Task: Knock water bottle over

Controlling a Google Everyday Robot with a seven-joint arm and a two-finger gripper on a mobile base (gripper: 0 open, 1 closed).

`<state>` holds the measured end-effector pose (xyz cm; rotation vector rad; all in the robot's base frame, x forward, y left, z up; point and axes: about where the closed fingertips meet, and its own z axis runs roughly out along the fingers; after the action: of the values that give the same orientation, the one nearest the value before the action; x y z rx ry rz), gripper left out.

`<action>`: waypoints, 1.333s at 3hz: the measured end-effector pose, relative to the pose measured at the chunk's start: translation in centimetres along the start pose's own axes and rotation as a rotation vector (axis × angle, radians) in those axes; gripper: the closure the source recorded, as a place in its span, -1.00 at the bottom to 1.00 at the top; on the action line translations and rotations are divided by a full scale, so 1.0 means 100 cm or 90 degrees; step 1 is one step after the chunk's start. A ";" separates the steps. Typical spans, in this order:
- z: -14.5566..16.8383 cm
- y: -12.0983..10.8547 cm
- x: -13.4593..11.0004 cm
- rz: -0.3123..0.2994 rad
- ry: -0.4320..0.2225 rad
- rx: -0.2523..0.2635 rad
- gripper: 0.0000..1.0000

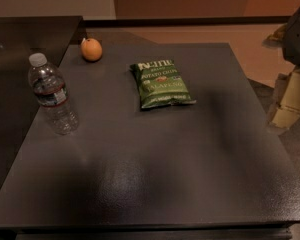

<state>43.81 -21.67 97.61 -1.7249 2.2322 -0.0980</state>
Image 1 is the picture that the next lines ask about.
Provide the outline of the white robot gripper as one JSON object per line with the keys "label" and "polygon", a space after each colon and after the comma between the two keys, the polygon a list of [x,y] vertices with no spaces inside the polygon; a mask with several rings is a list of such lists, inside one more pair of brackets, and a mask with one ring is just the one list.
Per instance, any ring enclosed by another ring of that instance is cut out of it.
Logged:
{"label": "white robot gripper", "polygon": [[299,66],[278,75],[267,121],[270,127],[289,129],[300,118],[300,7],[288,20],[282,49],[284,59]]}

